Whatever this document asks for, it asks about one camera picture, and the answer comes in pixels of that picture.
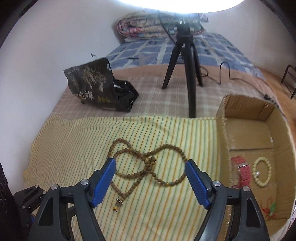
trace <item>white wall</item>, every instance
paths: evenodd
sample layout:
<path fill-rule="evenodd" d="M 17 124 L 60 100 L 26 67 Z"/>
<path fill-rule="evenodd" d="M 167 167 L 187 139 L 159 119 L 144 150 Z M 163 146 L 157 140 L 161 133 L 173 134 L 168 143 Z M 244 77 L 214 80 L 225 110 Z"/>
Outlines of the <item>white wall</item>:
<path fill-rule="evenodd" d="M 119 45 L 111 26 L 131 9 L 111 0 L 39 0 L 0 49 L 0 162 L 23 189 L 31 144 L 67 86 L 63 70 Z"/>
<path fill-rule="evenodd" d="M 39 0 L 8 35 L 0 49 L 0 162 L 13 193 L 23 188 L 31 144 L 67 86 L 63 70 L 116 48 L 111 26 L 133 10 L 116 0 Z M 259 66 L 281 75 L 295 63 L 295 43 L 259 0 L 207 15 L 209 31 Z"/>
<path fill-rule="evenodd" d="M 234 8 L 206 15 L 210 19 L 206 29 L 225 36 L 254 64 L 279 76 L 288 64 L 296 64 L 296 43 L 260 0 L 244 0 Z"/>

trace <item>tripod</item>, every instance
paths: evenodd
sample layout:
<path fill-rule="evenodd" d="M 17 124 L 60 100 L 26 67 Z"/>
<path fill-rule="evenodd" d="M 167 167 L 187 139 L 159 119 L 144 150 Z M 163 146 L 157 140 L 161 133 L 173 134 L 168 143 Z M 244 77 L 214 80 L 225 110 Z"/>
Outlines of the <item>tripod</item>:
<path fill-rule="evenodd" d="M 180 23 L 177 27 L 177 42 L 173 48 L 168 70 L 165 75 L 162 89 L 168 86 L 168 82 L 172 76 L 175 65 L 177 63 L 180 52 L 182 51 L 185 73 L 187 80 L 188 102 L 189 102 L 189 117 L 196 117 L 196 81 L 197 76 L 198 84 L 203 86 L 202 75 L 200 70 L 200 62 L 198 59 L 197 51 L 193 42 L 193 35 L 190 33 L 188 23 Z"/>

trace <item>black tripod leg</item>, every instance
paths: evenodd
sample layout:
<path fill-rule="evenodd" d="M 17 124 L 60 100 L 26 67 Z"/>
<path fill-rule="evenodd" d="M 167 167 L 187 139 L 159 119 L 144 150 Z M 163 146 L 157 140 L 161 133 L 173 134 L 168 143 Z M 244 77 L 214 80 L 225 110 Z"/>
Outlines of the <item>black tripod leg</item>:
<path fill-rule="evenodd" d="M 200 61 L 198 59 L 197 50 L 196 50 L 194 44 L 193 44 L 192 47 L 194 47 L 194 61 L 195 61 L 195 73 L 196 73 L 196 77 L 197 77 L 199 86 L 203 87 L 202 72 L 201 72 L 201 69 L 200 69 Z"/>
<path fill-rule="evenodd" d="M 189 117 L 196 117 L 196 82 L 195 82 L 195 64 L 194 64 L 194 47 L 191 47 L 189 43 L 185 43 L 185 47 L 182 48 L 186 80 L 188 91 L 188 103 L 189 103 Z"/>
<path fill-rule="evenodd" d="M 165 80 L 163 82 L 162 89 L 165 89 L 168 86 L 168 82 L 170 81 L 170 78 L 171 78 L 171 76 L 173 74 L 173 71 L 174 71 L 174 68 L 176 66 L 177 60 L 179 58 L 181 48 L 182 48 L 182 46 L 180 46 L 178 44 L 178 42 L 175 44 L 175 46 L 173 48 L 172 55 L 170 57 L 170 62 L 168 64 L 168 70 L 167 70 L 167 73 L 165 75 Z"/>

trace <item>black plastic bag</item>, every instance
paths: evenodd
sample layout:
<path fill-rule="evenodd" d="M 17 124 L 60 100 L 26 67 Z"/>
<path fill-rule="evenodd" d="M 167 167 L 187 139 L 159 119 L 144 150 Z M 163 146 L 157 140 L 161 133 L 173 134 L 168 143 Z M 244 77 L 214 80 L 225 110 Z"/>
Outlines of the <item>black plastic bag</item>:
<path fill-rule="evenodd" d="M 139 96 L 130 82 L 114 78 L 106 58 L 66 69 L 64 73 L 72 94 L 82 103 L 130 112 Z"/>

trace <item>watch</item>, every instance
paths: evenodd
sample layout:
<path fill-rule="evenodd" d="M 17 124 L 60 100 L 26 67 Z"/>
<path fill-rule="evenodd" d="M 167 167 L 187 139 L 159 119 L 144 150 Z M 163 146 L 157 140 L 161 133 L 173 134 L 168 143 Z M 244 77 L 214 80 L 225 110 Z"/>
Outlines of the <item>watch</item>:
<path fill-rule="evenodd" d="M 251 169 L 249 164 L 241 156 L 231 158 L 232 174 L 234 185 L 233 188 L 249 186 L 251 182 Z"/>

